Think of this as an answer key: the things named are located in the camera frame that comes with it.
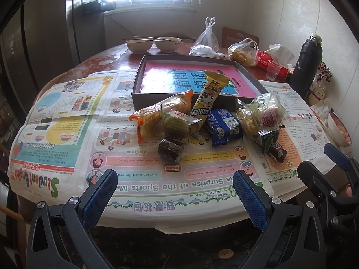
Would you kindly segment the person's right hand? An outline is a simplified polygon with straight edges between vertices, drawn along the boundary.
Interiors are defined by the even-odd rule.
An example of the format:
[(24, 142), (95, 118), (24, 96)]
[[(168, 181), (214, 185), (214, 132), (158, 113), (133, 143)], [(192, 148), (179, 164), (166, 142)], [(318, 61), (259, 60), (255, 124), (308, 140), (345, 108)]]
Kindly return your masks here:
[(352, 187), (348, 184), (346, 187), (346, 195), (348, 197), (352, 197), (353, 196), (353, 191), (352, 191)]

